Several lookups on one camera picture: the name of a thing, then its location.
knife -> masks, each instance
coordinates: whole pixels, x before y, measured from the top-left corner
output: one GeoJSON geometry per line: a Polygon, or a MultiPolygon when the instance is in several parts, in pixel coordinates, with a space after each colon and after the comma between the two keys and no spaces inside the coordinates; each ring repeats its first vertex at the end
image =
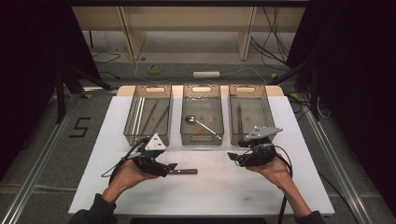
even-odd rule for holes
{"type": "Polygon", "coordinates": [[[196,175],[198,174],[197,169],[183,169],[183,170],[171,170],[169,175],[196,175]]]}

gray floor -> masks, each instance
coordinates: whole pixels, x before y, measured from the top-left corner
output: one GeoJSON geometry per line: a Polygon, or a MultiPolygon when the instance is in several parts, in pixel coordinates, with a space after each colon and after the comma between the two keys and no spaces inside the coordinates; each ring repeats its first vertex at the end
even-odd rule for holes
{"type": "MultiPolygon", "coordinates": [[[[255,34],[255,37],[263,41],[265,34],[255,34]]],[[[284,34],[282,37],[286,45],[289,46],[293,34],[284,34]]],[[[284,74],[284,71],[265,67],[262,63],[261,55],[255,52],[254,49],[250,49],[246,61],[240,61],[234,36],[229,33],[149,34],[140,59],[137,61],[137,70],[136,63],[129,59],[122,34],[94,32],[93,40],[95,48],[92,49],[92,54],[100,51],[109,51],[121,55],[111,63],[97,64],[99,71],[111,72],[120,76],[120,79],[116,79],[110,74],[101,73],[103,81],[113,86],[148,84],[147,81],[138,77],[157,83],[160,80],[168,80],[167,83],[169,84],[207,82],[207,80],[186,80],[192,78],[192,72],[199,69],[201,69],[200,71],[220,71],[221,74],[230,74],[241,69],[253,68],[267,81],[271,80],[271,74],[273,73],[279,76],[284,74]],[[148,66],[152,63],[160,63],[164,67],[163,72],[158,77],[153,77],[147,72],[148,66]]],[[[277,51],[274,41],[270,43],[269,48],[272,52],[277,51]]],[[[105,54],[94,57],[97,62],[105,62],[112,58],[114,58],[114,55],[105,54]]],[[[273,60],[267,60],[266,62],[273,66],[279,66],[273,60]]],[[[261,78],[253,70],[245,70],[229,77],[210,79],[210,81],[218,83],[262,82],[261,78]]],[[[292,91],[293,82],[294,80],[291,79],[282,83],[283,91],[292,91]]],[[[87,81],[82,81],[82,83],[86,87],[93,86],[87,81]]],[[[43,173],[38,179],[35,190],[24,206],[18,223],[67,223],[70,219],[67,214],[68,207],[73,201],[79,180],[91,155],[97,134],[99,134],[113,95],[102,92],[90,92],[88,97],[72,96],[72,99],[66,99],[69,104],[76,100],[76,105],[68,117],[62,135],[57,141],[43,173]],[[83,138],[70,138],[72,134],[82,133],[81,130],[74,130],[78,118],[90,118],[80,123],[80,126],[89,127],[89,130],[83,138]]],[[[292,104],[292,106],[295,110],[299,107],[295,104],[292,104]]],[[[6,213],[20,186],[24,183],[32,167],[34,167],[35,161],[46,146],[55,127],[56,116],[56,99],[51,99],[40,121],[37,123],[35,131],[29,137],[25,150],[21,151],[0,183],[1,217],[6,213]]],[[[323,152],[311,124],[308,122],[307,115],[300,112],[296,114],[296,118],[299,119],[304,140],[308,145],[318,171],[327,176],[340,189],[328,158],[323,152]]],[[[320,124],[324,127],[337,156],[340,158],[353,187],[363,200],[373,223],[396,223],[395,217],[376,191],[375,186],[367,177],[359,161],[353,157],[337,121],[332,117],[328,119],[322,118],[320,124]]],[[[326,222],[354,223],[352,215],[340,197],[327,182],[323,181],[323,184],[336,210],[333,216],[326,217],[326,222]]],[[[120,223],[129,223],[129,220],[128,217],[120,217],[120,223]]],[[[267,217],[266,220],[268,223],[276,223],[276,217],[267,217]]],[[[284,223],[294,223],[293,218],[286,217],[284,223]]]]}

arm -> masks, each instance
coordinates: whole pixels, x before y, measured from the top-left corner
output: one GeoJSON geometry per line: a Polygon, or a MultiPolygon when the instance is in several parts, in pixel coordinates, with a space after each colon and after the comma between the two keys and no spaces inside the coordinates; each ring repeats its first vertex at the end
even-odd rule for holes
{"type": "Polygon", "coordinates": [[[312,213],[297,186],[291,179],[287,166],[278,157],[275,157],[273,161],[264,166],[247,167],[247,169],[263,175],[283,191],[298,223],[311,223],[304,222],[308,217],[320,217],[319,220],[315,219],[316,222],[314,223],[324,223],[320,214],[319,216],[316,215],[318,212],[312,213]]]}
{"type": "Polygon", "coordinates": [[[115,202],[121,194],[144,180],[157,177],[158,176],[141,172],[134,165],[133,161],[126,161],[103,194],[96,194],[91,209],[88,211],[79,210],[76,212],[69,224],[117,223],[117,219],[113,216],[113,212],[114,209],[116,209],[115,202]]]}

wrist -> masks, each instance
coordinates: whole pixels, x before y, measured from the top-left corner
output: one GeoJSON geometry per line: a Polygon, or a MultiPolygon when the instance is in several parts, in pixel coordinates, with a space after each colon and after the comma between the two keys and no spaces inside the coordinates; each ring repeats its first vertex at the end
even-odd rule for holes
{"type": "Polygon", "coordinates": [[[116,202],[116,200],[120,197],[120,195],[123,193],[122,189],[116,189],[116,188],[111,188],[108,187],[105,189],[105,191],[102,194],[102,198],[110,203],[113,204],[116,202]]]}
{"type": "Polygon", "coordinates": [[[280,189],[282,189],[288,199],[291,209],[296,217],[306,217],[312,213],[297,186],[291,179],[289,181],[282,182],[280,189]]]}
{"type": "Polygon", "coordinates": [[[297,186],[294,184],[291,178],[286,180],[279,181],[279,184],[276,185],[279,189],[281,189],[285,194],[287,192],[293,191],[297,189],[297,186]]]}

metal spoon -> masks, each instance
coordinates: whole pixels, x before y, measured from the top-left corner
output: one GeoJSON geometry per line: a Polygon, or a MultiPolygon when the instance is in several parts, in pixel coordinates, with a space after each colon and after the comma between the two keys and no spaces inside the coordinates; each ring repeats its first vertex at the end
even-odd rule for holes
{"type": "Polygon", "coordinates": [[[221,139],[221,137],[220,137],[218,134],[216,134],[216,133],[213,132],[211,129],[209,129],[208,127],[206,127],[206,125],[204,125],[204,124],[201,123],[200,121],[196,120],[194,115],[188,115],[188,116],[186,117],[186,121],[187,121],[187,122],[190,122],[190,123],[197,122],[197,123],[200,124],[202,127],[204,127],[205,129],[207,129],[208,131],[212,132],[218,139],[221,139]]]}

